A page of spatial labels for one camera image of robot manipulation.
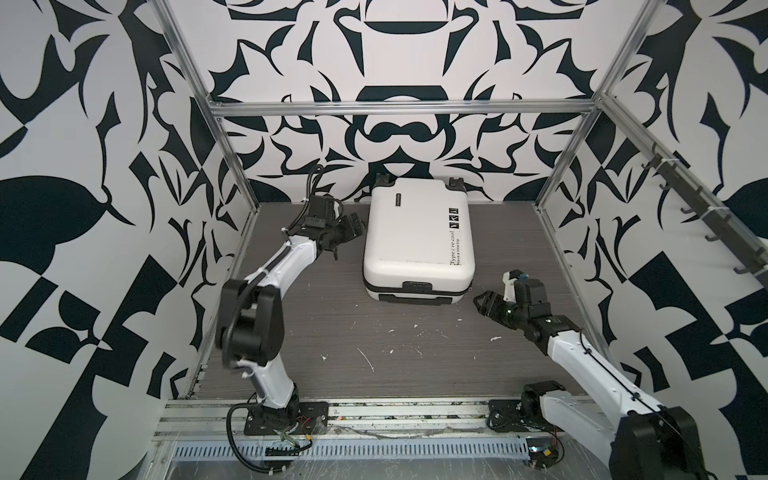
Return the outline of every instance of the black cable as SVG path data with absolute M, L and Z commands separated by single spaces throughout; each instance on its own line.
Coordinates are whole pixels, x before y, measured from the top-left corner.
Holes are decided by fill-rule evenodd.
M 549 435 L 552 435 L 554 439 L 557 441 L 557 443 L 560 445 L 560 453 L 558 454 L 558 460 L 552 464 L 552 466 L 554 467 L 558 463 L 562 462 L 563 458 L 565 458 L 565 445 L 563 445 L 563 442 L 560 440 L 560 437 L 555 435 L 553 432 L 550 432 L 547 429 L 541 429 L 541 430 L 544 432 L 547 432 Z
M 250 409 L 251 407 L 253 407 L 253 403 L 251 402 L 236 403 L 232 405 L 230 409 L 227 411 L 227 440 L 230 443 L 230 448 L 232 448 L 232 453 L 235 455 L 235 458 L 237 458 L 237 460 L 240 461 L 240 463 L 242 463 L 246 468 L 248 468 L 253 472 L 266 473 L 268 475 L 285 472 L 287 468 L 285 465 L 280 470 L 275 470 L 274 468 L 267 468 L 267 467 L 262 467 L 260 465 L 255 465 L 251 463 L 250 460 L 245 458 L 245 456 L 240 452 L 240 449 L 237 448 L 237 445 L 235 444 L 235 437 L 234 437 L 234 434 L 232 433 L 232 413 L 238 409 Z M 280 452 L 280 453 L 283 453 L 284 455 L 293 455 L 299 452 L 303 452 L 304 450 L 310 449 L 311 447 L 312 447 L 312 440 L 310 440 L 310 442 L 307 445 L 303 447 L 299 447 L 298 449 L 280 450 L 280 449 L 267 448 L 265 449 L 265 452 L 272 451 L 272 452 Z
M 618 382 L 618 383 L 619 383 L 619 385 L 621 385 L 622 387 L 624 387 L 624 389 L 625 389 L 625 390 L 627 390 L 627 392 L 630 394 L 630 396 L 632 397 L 632 399 L 633 399 L 633 400 L 637 400 L 638 402 L 640 402 L 640 403 L 641 403 L 641 404 L 642 404 L 642 405 L 643 405 L 645 408 L 647 408 L 647 409 L 651 410 L 651 411 L 652 411 L 652 412 L 653 412 L 653 413 L 654 413 L 654 414 L 655 414 L 657 417 L 659 417 L 659 420 L 661 420 L 662 422 L 666 423 L 666 424 L 667 424 L 667 426 L 668 426 L 669 428 L 671 428 L 671 429 L 672 429 L 672 431 L 673 431 L 673 432 L 675 432 L 675 433 L 677 434 L 677 436 L 678 436 L 678 437 L 680 438 L 680 440 L 683 442 L 683 445 L 685 445 L 686 447 L 688 447 L 688 449 L 689 449 L 689 450 L 690 450 L 690 451 L 691 451 L 691 452 L 694 454 L 694 458 L 695 458 L 695 459 L 696 459 L 696 460 L 697 460 L 697 461 L 698 461 L 698 462 L 701 464 L 701 469 L 702 469 L 702 470 L 704 470 L 704 472 L 706 472 L 706 473 L 707 473 L 707 477 L 711 477 L 711 478 L 714 478 L 714 480 L 717 480 L 717 475 L 715 475 L 714 473 L 712 473 L 712 472 L 710 472 L 709 470 L 707 470 L 707 466 L 704 464 L 704 460 L 703 460 L 703 458 L 701 458 L 701 457 L 699 456 L 698 452 L 697 452 L 697 451 L 694 449 L 694 447 L 690 446 L 690 444 L 688 443 L 688 441 L 687 441 L 687 440 L 686 440 L 686 439 L 683 437 L 683 434 L 681 434 L 681 433 L 680 433 L 680 432 L 679 432 L 679 431 L 678 431 L 676 428 L 674 428 L 674 426 L 673 426 L 671 423 L 669 423 L 669 422 L 667 421 L 667 419 L 665 419 L 665 418 L 664 418 L 664 417 L 663 417 L 663 416 L 662 416 L 662 415 L 661 415 L 659 412 L 657 412 L 656 410 L 653 410 L 653 409 L 652 409 L 652 408 L 651 408 L 651 407 L 650 407 L 650 406 L 649 406 L 649 405 L 648 405 L 646 402 L 643 402 L 643 400 L 642 400 L 642 399 L 641 399 L 641 397 L 640 397 L 640 393 L 639 393 L 639 392 L 632 392 L 631 390 L 629 390 L 629 388 L 628 388 L 628 387 L 627 387 L 627 386 L 626 386 L 626 385 L 625 385 L 625 384 L 624 384 L 622 381 L 620 381 L 620 380 L 619 380 L 619 379 L 616 377 L 616 375 L 614 375 L 614 374 L 612 373 L 612 371 L 610 371 L 610 370 L 608 369 L 608 367 L 606 367 L 605 365 L 603 365 L 603 363 L 602 363 L 600 360 L 598 360 L 598 359 L 597 359 L 597 357 L 595 357 L 594 355 L 592 355 L 592 349 L 589 349 L 589 348 L 587 348 L 587 347 L 586 347 L 586 345 L 584 344 L 584 334 L 582 333 L 582 331 L 581 331 L 581 330 L 579 330 L 579 333 L 578 333 L 578 338 L 579 338 L 579 342 L 581 342 L 581 346 L 584 348 L 584 354 L 585 354 L 585 355 L 589 355 L 590 357 L 592 357 L 592 359 L 593 359 L 593 360 L 594 360 L 594 361 L 595 361 L 595 362 L 596 362 L 596 363 L 597 363 L 599 366 L 603 367 L 603 370 L 605 370 L 606 372 L 608 372 L 608 374 L 609 374 L 610 376 L 614 377 L 614 380 L 616 380 L 616 382 Z

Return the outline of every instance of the patterned wallpaper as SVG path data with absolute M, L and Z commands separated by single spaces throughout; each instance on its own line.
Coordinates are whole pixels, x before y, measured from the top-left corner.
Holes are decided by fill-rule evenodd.
M 120 478 L 185 387 L 248 207 L 144 0 L 0 18 L 0 476 Z
M 641 0 L 171 0 L 215 101 L 590 98 Z M 376 173 L 463 177 L 473 200 L 534 200 L 576 114 L 228 118 L 261 201 L 334 196 Z
M 471 200 L 534 200 L 578 114 L 350 115 L 227 118 L 224 128 L 261 201 L 298 201 L 306 173 L 343 200 L 376 174 L 462 177 Z
M 618 100 L 768 237 L 768 6 L 670 0 Z M 591 317 L 628 378 L 696 420 L 719 478 L 768 474 L 768 292 L 604 115 L 546 205 Z
M 589 97 L 642 1 L 170 3 L 214 100 L 253 102 Z

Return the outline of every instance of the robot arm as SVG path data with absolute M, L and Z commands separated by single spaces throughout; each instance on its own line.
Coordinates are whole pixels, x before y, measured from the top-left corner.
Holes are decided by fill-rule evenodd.
M 505 425 L 556 425 L 594 453 L 614 478 L 707 478 L 696 422 L 685 410 L 664 407 L 595 352 L 569 318 L 552 315 L 541 281 L 519 270 L 505 273 L 503 280 L 504 296 L 491 291 L 477 296 L 478 311 L 509 329 L 523 330 L 605 414 L 580 404 L 560 384 L 542 382 L 525 387 L 517 417 L 500 419 Z
M 272 258 L 244 279 L 227 281 L 222 289 L 216 346 L 226 368 L 251 379 L 270 420 L 267 424 L 275 430 L 291 426 L 299 406 L 296 386 L 280 358 L 285 336 L 282 298 L 324 250 L 336 256 L 341 243 L 365 232 L 357 214 L 336 218 L 335 202 L 311 195 L 300 217 L 283 229 L 285 242 Z

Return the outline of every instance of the suitcase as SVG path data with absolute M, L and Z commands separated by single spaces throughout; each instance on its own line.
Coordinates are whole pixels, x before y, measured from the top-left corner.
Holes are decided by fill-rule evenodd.
M 464 180 L 377 175 L 362 276 L 375 300 L 458 302 L 475 275 Z

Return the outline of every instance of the gray wood surface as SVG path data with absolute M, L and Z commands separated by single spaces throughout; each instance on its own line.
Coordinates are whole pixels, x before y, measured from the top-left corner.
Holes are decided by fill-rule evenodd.
M 366 205 L 345 207 L 367 218 Z M 275 253 L 282 243 L 280 228 L 299 209 L 261 206 L 240 277 Z M 548 379 L 574 394 L 583 392 L 521 331 L 480 316 L 472 304 L 472 297 L 486 290 L 501 293 L 502 273 L 517 268 L 544 282 L 553 313 L 582 325 L 533 206 L 473 204 L 469 213 L 475 278 L 472 290 L 455 305 L 371 299 L 362 283 L 365 238 L 339 247 L 337 262 L 325 252 L 304 270 L 283 299 L 286 338 L 281 350 L 302 397 L 516 395 L 524 384 Z M 214 348 L 197 398 L 237 399 L 252 392 L 249 381 L 223 370 Z

